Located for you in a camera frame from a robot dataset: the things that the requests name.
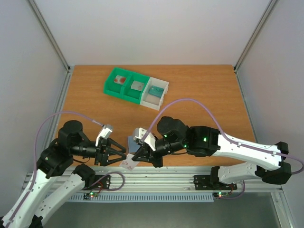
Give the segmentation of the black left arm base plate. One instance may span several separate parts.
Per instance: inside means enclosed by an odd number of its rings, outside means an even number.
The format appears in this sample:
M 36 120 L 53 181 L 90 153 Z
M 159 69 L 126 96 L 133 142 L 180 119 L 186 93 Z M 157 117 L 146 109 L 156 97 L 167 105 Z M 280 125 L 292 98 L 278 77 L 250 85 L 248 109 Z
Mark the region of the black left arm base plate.
M 108 190 L 111 183 L 111 176 L 106 175 L 96 175 L 93 181 L 93 185 L 90 187 L 84 187 L 83 190 L 93 190 L 93 189 L 106 189 Z

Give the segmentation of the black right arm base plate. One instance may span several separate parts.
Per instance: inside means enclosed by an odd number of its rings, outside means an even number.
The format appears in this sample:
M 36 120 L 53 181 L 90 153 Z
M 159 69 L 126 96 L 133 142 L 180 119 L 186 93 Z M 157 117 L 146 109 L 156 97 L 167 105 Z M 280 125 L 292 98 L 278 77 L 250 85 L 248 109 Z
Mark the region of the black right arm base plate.
M 210 175 L 194 175 L 193 184 L 195 190 L 237 190 L 236 184 L 224 184 L 211 179 Z

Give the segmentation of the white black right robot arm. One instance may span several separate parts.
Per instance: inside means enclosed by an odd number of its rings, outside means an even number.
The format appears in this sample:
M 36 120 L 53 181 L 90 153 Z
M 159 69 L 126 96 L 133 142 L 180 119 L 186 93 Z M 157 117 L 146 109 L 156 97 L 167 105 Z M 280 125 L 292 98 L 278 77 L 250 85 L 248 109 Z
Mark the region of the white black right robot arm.
M 291 165 L 284 161 L 288 145 L 261 145 L 244 141 L 220 130 L 207 126 L 185 125 L 179 119 L 164 116 L 157 124 L 161 138 L 136 128 L 133 140 L 140 146 L 132 160 L 147 162 L 155 168 L 163 166 L 163 157 L 182 149 L 195 157 L 228 157 L 241 160 L 242 164 L 215 166 L 210 172 L 210 184 L 214 188 L 230 185 L 237 181 L 261 179 L 274 185 L 286 184 L 292 176 Z

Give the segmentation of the white floral credit card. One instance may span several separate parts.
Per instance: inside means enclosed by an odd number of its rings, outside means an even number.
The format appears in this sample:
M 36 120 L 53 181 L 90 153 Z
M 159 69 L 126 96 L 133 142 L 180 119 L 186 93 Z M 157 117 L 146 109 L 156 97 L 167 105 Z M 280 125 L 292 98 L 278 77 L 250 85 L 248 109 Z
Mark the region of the white floral credit card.
M 119 167 L 127 169 L 129 171 L 133 170 L 140 163 L 139 161 L 133 161 L 133 157 L 133 154 L 127 154 L 126 159 L 119 164 Z

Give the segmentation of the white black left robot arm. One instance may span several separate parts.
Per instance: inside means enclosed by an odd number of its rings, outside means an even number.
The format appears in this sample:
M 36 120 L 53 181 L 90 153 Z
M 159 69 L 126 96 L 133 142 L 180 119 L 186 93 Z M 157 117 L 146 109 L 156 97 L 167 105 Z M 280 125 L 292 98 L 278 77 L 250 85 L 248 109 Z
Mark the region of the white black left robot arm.
M 102 127 L 96 141 L 83 132 L 80 121 L 67 121 L 58 137 L 41 153 L 28 185 L 13 208 L 1 219 L 2 228 L 41 228 L 74 193 L 90 190 L 90 197 L 108 190 L 107 175 L 98 176 L 84 162 L 52 194 L 50 188 L 75 161 L 74 156 L 93 158 L 95 165 L 108 166 L 126 159 L 126 148 L 112 140 L 110 125 Z

